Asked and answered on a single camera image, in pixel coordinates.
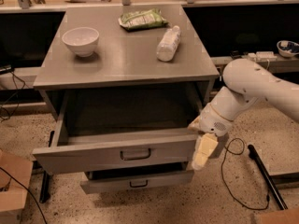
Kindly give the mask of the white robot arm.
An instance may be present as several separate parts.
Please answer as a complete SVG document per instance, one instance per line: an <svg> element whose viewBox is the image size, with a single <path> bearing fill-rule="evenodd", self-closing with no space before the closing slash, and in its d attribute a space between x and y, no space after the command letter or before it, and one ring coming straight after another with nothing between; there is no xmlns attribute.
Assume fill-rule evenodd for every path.
<svg viewBox="0 0 299 224"><path fill-rule="evenodd" d="M233 127L234 120L259 100L299 121L299 85L280 79L254 61L236 59L223 72L224 86L188 128L199 132L192 168L202 169L216 149L219 137Z"/></svg>

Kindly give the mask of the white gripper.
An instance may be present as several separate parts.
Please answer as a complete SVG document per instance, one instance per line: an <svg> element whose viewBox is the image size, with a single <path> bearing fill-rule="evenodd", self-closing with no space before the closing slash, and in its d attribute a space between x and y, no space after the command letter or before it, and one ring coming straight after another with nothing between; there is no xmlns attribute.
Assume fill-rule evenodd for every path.
<svg viewBox="0 0 299 224"><path fill-rule="evenodd" d="M218 145L218 137L226 135L232 128L233 123L230 120L223 118L213 108L211 103L208 103L201 111L199 118L194 119L188 129L194 132L204 132L204 135L199 135L195 150L192 156L192 168L196 171L201 170L214 152Z"/></svg>

